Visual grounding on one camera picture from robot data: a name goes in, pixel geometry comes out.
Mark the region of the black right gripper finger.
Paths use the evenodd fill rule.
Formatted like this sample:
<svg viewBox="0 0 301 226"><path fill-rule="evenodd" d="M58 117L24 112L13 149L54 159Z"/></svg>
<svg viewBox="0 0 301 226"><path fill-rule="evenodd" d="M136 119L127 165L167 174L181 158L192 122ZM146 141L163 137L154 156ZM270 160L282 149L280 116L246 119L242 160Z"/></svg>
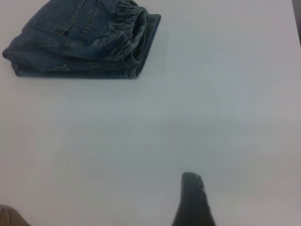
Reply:
<svg viewBox="0 0 301 226"><path fill-rule="evenodd" d="M205 186L199 174L184 172L174 226L215 226Z"/></svg>

